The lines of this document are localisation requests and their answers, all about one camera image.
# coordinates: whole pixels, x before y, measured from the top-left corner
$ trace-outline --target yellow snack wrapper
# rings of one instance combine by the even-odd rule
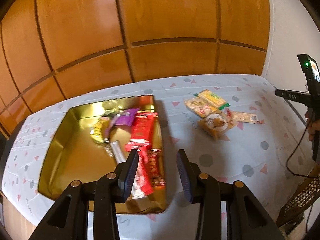
[[[230,106],[226,100],[222,97],[219,97],[217,94],[211,92],[210,90],[201,91],[198,96],[202,98],[206,103],[215,108],[222,110],[225,106]]]
[[[199,115],[201,118],[205,118],[209,114],[216,113],[219,111],[217,108],[210,106],[199,97],[184,100],[184,104],[187,108],[189,108],[190,111]]]
[[[198,121],[199,126],[209,133],[214,139],[218,139],[226,131],[238,125],[238,122],[224,113],[209,114],[206,118]]]

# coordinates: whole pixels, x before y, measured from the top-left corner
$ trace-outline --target black cable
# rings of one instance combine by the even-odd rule
[[[312,211],[312,208],[313,208],[313,204],[311,205],[310,212],[309,212],[309,215],[308,215],[308,218],[307,218],[307,222],[306,222],[306,234],[308,233],[308,223],[309,223],[310,214],[311,214],[311,211]]]
[[[302,136],[301,136],[300,141],[298,142],[297,146],[296,146],[295,149],[293,150],[292,154],[291,154],[291,155],[289,156],[289,158],[287,159],[287,161],[286,161],[286,163],[285,163],[285,166],[286,166],[287,170],[288,170],[292,175],[294,175],[294,176],[304,177],[304,178],[307,178],[307,179],[319,179],[319,177],[313,177],[313,176],[307,176],[307,175],[302,175],[302,174],[294,173],[294,172],[293,172],[292,170],[290,170],[289,167],[288,167],[288,162],[289,162],[289,160],[291,159],[291,157],[293,156],[293,154],[296,152],[296,150],[298,149],[298,147],[299,147],[299,145],[300,145],[300,143],[301,143],[301,141],[302,141],[302,139],[303,139],[303,137],[304,137],[304,135],[305,135],[305,133],[306,133],[306,131],[307,131],[307,129],[308,129],[309,124],[310,124],[310,122],[307,123],[307,126],[306,126],[306,128],[305,128],[305,130],[304,130],[304,132],[303,132],[303,134],[302,134]]]

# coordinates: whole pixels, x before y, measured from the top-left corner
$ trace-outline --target white wall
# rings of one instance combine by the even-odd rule
[[[299,0],[270,0],[270,36],[262,76],[279,89],[306,90],[297,54],[320,66],[320,32]],[[304,116],[306,108],[293,103]]]

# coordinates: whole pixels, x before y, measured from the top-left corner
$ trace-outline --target human hand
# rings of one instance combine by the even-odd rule
[[[308,125],[309,141],[312,142],[315,137],[316,131],[320,130],[320,119],[315,122],[312,122],[311,116],[309,116],[308,112],[306,112],[304,116],[305,118],[308,119],[307,123],[309,124]]]

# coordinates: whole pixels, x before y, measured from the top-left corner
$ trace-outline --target patterned tablecloth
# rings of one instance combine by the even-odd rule
[[[198,127],[199,117],[183,103],[183,99],[204,89],[222,96],[231,110],[256,113],[262,124],[239,123],[214,141]],[[1,188],[12,204],[37,225],[53,203],[37,191],[41,166],[68,109],[112,98],[153,94],[163,136],[168,208],[157,215],[118,215],[121,239],[195,238],[199,206],[184,200],[176,168],[178,149],[185,149],[191,162],[217,180],[242,180],[275,220],[302,181],[286,170],[285,161],[304,125],[290,106],[274,95],[274,90],[267,80],[256,75],[195,75],[132,83],[65,100],[26,119],[9,154]],[[313,165],[311,155],[306,136],[290,161],[291,168],[308,173]],[[226,213],[225,205],[221,205],[225,239]],[[89,239],[93,239],[92,218],[90,213]]]

